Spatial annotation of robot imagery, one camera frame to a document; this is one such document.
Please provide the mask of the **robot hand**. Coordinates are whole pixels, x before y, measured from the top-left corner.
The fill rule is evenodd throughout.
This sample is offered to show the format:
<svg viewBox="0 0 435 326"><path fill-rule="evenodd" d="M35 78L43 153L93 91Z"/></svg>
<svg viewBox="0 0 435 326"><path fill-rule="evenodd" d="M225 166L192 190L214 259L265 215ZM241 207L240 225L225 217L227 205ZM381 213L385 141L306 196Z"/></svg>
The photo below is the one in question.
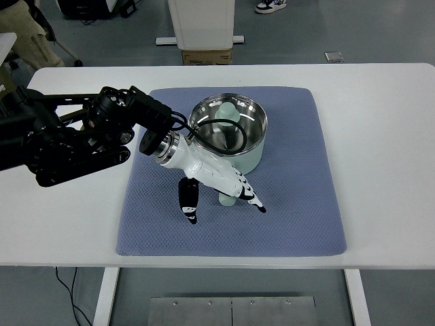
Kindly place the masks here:
<svg viewBox="0 0 435 326"><path fill-rule="evenodd" d="M197 222L196 208L201 183L220 193L219 202L223 206L232 206L240 199L256 206L260 212L266 212L243 173L228 160L195 144L187 144L181 136L177 135L174 140L175 149L161 165L183 170L185 177L179 181L179 206L190 223Z"/></svg>

